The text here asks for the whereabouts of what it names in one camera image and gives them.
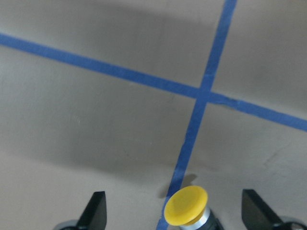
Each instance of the black plastic part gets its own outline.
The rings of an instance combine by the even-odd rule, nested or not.
[[[220,223],[219,219],[216,219],[216,223],[218,225],[219,230],[224,230],[224,228],[223,228],[222,224]]]
[[[242,192],[242,220],[248,230],[307,230],[301,223],[284,223],[253,189]]]
[[[80,230],[104,230],[106,228],[106,194],[95,192],[82,213],[77,228]]]

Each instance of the gray floor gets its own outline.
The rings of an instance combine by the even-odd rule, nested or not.
[[[0,33],[198,87],[222,0],[2,0]],[[307,118],[307,2],[239,0],[213,91]],[[155,229],[195,100],[0,46],[0,223],[51,230],[105,190]],[[306,221],[307,134],[208,105],[184,185],[228,230],[242,188]]]

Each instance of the yellow cap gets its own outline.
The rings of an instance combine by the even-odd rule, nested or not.
[[[165,220],[174,226],[185,225],[201,217],[208,201],[206,190],[199,186],[188,186],[176,192],[164,209]]]

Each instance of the yellow button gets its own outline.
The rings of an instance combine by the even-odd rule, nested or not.
[[[184,225],[200,216],[208,201],[206,190],[199,186],[188,186],[176,192],[164,209],[165,220],[174,226]]]

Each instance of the blue tape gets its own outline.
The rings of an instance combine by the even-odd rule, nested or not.
[[[240,112],[254,115],[278,124],[300,129],[307,132],[307,121],[292,115],[276,112],[249,102],[231,99],[224,95],[212,92],[209,102],[213,104],[223,104]]]
[[[198,95],[198,89],[196,87],[165,80],[153,75],[133,71],[5,34],[0,34],[0,45],[187,97],[196,98]]]
[[[213,85],[213,81],[219,65],[219,61],[221,58],[221,54],[229,31],[235,7],[236,7],[236,0],[225,0],[223,6],[223,12],[214,37],[213,46],[210,52],[205,73],[203,75],[201,87],[199,89],[200,93],[194,105],[192,116],[185,136],[185,141],[183,143],[183,146],[181,147],[181,151],[177,160],[177,164],[175,166],[173,177],[170,186],[168,188],[166,199],[162,208],[162,217],[158,222],[156,228],[157,230],[167,229],[168,223],[166,222],[163,215],[164,208],[170,197],[181,188],[182,181],[191,157],[191,153],[193,151],[195,140],[201,126],[201,120],[203,118],[206,105],[209,101],[209,97],[211,94],[210,90]]]

